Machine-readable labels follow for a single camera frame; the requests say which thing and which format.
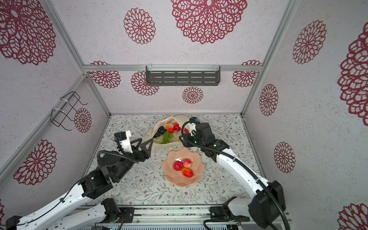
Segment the cream plastic fruit bag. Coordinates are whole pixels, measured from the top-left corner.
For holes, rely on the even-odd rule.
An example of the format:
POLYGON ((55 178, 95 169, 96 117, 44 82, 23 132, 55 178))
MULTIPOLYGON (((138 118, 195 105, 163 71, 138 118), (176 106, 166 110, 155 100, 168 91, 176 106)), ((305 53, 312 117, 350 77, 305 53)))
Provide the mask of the cream plastic fruit bag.
POLYGON ((182 143, 179 140, 179 136, 181 135, 181 131, 184 131, 185 133, 188 133, 188 130, 183 127, 184 123, 187 122, 189 118, 184 116, 171 116, 167 117, 165 119, 162 119, 154 124, 154 126, 149 130, 147 136, 147 139, 153 139, 153 147, 157 149, 167 149, 172 147, 180 146, 182 143), (153 136, 158 130, 159 127, 164 126, 167 128, 168 126, 173 127, 175 124, 179 124, 181 127, 181 131, 173 133, 173 138, 170 143, 168 144, 162 144, 163 136, 154 139, 153 136))

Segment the red yellow mango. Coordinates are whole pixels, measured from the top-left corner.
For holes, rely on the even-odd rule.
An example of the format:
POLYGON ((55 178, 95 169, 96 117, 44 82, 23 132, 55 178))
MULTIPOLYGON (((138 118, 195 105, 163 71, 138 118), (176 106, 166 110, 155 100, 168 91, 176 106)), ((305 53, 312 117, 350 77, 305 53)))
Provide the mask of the red yellow mango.
POLYGON ((194 176, 194 173, 193 173, 193 171, 192 171, 192 170, 190 170, 190 169, 188 169, 188 168, 183 168, 183 169, 182 169, 182 175, 183 175, 184 177, 191 178, 191 177, 193 177, 193 176, 194 176))

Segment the red yellow peach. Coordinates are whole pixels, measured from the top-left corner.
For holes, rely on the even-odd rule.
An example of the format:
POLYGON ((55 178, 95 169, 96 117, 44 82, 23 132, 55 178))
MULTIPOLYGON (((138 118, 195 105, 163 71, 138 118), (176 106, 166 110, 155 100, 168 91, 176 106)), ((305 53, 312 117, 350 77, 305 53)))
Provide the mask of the red yellow peach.
POLYGON ((190 168, 192 166, 192 161, 190 159, 183 160, 183 167, 190 168))

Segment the red cherry fruit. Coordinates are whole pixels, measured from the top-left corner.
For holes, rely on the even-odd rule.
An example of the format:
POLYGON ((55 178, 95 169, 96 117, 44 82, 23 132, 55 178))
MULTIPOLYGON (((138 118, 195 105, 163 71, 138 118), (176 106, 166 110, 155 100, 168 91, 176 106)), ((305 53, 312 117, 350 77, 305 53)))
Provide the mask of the red cherry fruit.
POLYGON ((171 127, 171 126, 168 126, 167 128, 167 131, 169 132, 169 133, 174 133, 174 129, 173 129, 173 127, 171 127))

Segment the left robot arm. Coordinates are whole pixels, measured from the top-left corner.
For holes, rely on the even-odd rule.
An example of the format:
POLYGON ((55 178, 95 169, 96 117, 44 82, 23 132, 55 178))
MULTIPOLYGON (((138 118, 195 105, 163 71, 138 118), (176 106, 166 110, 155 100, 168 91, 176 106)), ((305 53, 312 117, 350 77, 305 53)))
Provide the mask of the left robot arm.
POLYGON ((60 224, 60 230, 76 229, 88 223, 115 221, 120 209, 108 198, 79 215, 70 213, 97 199, 119 183, 134 164, 150 158, 153 140, 130 141, 115 138, 117 151, 97 152, 98 167, 79 179, 66 193, 27 216, 12 216, 1 226, 4 230, 49 230, 60 224))

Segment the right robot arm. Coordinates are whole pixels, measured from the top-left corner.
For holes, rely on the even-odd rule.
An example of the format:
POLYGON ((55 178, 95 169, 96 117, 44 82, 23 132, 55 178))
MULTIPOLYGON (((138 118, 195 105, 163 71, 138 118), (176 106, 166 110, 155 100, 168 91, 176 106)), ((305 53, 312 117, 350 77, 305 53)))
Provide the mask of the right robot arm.
POLYGON ((275 229, 273 222, 280 217, 285 229, 290 229, 282 185, 277 181, 269 182, 248 167, 226 142, 215 137, 208 123, 191 118, 182 125, 179 139, 184 147, 199 148, 233 175, 252 199, 247 204, 247 213, 259 227, 275 229))

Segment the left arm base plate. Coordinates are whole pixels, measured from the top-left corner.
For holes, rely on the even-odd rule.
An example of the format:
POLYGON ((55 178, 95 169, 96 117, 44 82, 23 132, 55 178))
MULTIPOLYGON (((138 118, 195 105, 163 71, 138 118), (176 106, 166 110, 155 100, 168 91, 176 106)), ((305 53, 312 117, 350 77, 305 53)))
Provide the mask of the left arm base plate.
POLYGON ((132 223, 135 208, 119 207, 113 198, 103 200, 101 205, 105 210, 101 223, 132 223))

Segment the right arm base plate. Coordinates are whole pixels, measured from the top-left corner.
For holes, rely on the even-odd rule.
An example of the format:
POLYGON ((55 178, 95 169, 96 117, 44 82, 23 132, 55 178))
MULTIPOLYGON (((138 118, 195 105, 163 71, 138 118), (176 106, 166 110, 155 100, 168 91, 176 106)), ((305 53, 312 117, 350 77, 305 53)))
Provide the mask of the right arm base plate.
POLYGON ((211 220, 220 220, 220 221, 239 220, 239 221, 246 221, 246 222, 250 221, 249 217, 237 216, 231 212, 229 208, 229 204, 235 198, 236 196, 231 197, 225 203, 223 203, 222 206, 211 206, 209 208, 211 220))

